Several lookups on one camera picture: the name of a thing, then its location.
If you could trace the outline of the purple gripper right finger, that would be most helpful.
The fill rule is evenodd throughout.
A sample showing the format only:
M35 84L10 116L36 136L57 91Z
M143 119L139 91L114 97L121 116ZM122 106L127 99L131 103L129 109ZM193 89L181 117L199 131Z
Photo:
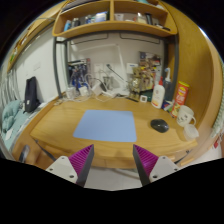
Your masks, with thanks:
M133 157L143 186L179 170L168 157L158 157L138 145L133 145Z

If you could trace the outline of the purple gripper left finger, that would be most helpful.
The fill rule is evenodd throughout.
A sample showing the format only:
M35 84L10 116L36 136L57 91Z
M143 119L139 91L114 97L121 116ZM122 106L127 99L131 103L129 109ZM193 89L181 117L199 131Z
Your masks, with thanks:
M47 171L84 187L93 157L94 145L89 145L69 157L60 156L47 168Z

